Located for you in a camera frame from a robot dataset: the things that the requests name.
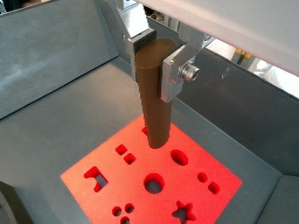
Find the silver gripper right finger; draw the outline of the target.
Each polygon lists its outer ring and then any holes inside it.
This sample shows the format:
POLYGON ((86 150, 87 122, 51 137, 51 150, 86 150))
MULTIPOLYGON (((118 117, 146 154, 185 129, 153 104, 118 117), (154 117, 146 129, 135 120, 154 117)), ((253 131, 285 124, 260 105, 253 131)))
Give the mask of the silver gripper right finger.
POLYGON ((194 65, 201 50, 212 43, 214 37, 192 28, 180 25, 180 38, 185 42, 173 54, 164 60, 164 77, 161 98, 169 103, 184 90, 186 81, 194 82, 201 69, 194 65))

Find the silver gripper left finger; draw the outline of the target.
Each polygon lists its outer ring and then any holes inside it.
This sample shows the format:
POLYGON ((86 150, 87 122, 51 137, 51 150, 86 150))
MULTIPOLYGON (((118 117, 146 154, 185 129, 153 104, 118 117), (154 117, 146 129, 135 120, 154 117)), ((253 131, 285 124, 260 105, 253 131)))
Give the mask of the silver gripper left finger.
POLYGON ((133 79, 137 80, 135 55, 141 48, 155 39, 150 28, 145 6, 135 0, 117 0, 117 14, 126 34, 126 51, 130 55, 133 79))

